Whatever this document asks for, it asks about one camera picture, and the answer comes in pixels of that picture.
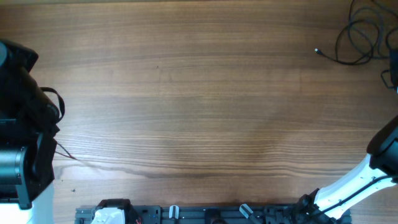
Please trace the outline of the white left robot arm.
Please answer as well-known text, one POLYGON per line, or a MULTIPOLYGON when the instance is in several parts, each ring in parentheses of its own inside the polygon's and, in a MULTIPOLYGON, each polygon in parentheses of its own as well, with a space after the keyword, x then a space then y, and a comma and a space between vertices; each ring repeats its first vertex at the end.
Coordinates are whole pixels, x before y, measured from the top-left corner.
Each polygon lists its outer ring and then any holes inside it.
POLYGON ((1 223, 53 223, 53 157, 65 114, 31 77, 38 54, 1 41, 1 223))

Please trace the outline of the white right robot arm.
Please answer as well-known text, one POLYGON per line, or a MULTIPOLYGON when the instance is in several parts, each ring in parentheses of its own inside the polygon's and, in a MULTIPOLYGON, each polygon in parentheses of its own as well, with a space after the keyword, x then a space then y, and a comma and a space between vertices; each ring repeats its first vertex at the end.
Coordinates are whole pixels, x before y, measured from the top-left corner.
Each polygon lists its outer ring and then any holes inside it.
POLYGON ((397 185, 397 118, 371 139, 365 158, 342 178, 297 203, 295 223, 337 223, 353 205, 397 185))

